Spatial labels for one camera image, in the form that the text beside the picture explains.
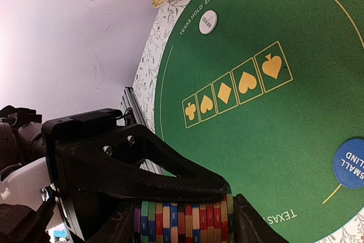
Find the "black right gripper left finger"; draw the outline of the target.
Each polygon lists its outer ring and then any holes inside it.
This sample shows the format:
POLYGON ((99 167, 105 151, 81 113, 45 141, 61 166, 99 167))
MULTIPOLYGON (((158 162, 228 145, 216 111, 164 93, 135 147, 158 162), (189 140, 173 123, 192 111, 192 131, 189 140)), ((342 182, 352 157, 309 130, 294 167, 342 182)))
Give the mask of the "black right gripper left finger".
POLYGON ((134 206, 131 201, 122 201, 101 229, 86 242, 119 243, 133 241, 134 206))

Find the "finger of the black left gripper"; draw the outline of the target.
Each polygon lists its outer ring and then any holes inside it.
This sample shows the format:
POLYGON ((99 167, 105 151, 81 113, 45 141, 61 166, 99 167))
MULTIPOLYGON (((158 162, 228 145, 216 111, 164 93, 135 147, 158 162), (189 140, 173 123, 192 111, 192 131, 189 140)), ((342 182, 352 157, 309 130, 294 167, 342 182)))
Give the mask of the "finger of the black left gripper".
POLYGON ((221 201, 228 187, 221 175, 183 157, 143 125, 60 139, 54 157, 63 191, 200 203, 221 201))

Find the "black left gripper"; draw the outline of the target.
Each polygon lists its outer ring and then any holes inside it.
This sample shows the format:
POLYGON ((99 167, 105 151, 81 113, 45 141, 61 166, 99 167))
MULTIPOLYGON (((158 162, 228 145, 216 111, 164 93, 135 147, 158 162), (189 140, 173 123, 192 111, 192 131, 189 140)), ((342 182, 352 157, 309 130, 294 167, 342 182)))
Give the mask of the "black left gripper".
POLYGON ((101 109, 42 124, 35 110, 12 106, 1 110, 1 181, 40 160, 50 194, 48 201, 41 201, 39 187, 26 191, 31 183, 40 183, 34 173, 21 179, 13 190, 16 200, 1 200, 2 242, 48 242, 46 227, 60 203, 65 203, 72 219, 76 242, 86 242, 101 229, 120 203, 104 193, 63 191, 56 182, 54 150, 60 139, 94 136, 115 128, 121 115, 116 109, 101 109))

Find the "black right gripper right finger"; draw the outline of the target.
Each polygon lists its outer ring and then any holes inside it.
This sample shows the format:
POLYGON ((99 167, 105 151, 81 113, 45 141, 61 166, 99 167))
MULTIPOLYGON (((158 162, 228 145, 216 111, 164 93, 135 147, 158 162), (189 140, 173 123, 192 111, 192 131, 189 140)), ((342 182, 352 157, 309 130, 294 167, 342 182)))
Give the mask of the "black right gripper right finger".
POLYGON ((276 233, 242 194, 233 197, 234 242, 288 243, 276 233))

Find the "blue small blind button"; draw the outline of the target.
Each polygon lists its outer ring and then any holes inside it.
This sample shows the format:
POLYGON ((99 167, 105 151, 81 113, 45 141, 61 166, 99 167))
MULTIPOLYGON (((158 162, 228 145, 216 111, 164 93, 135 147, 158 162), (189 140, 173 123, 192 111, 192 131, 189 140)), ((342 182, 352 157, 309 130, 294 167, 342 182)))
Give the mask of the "blue small blind button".
POLYGON ((363 138, 351 138, 339 146, 333 158, 333 173, 338 181, 333 194, 342 187, 363 188, 363 138))

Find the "white dealer button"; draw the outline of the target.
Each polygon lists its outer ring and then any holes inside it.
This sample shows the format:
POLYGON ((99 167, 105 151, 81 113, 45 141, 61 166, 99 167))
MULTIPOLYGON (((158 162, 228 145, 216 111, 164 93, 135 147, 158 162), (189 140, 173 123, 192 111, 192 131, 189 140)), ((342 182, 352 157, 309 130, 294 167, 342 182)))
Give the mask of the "white dealer button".
POLYGON ((213 10, 206 11, 199 22, 199 30, 202 34, 207 35, 210 34, 217 25, 217 13, 213 10))

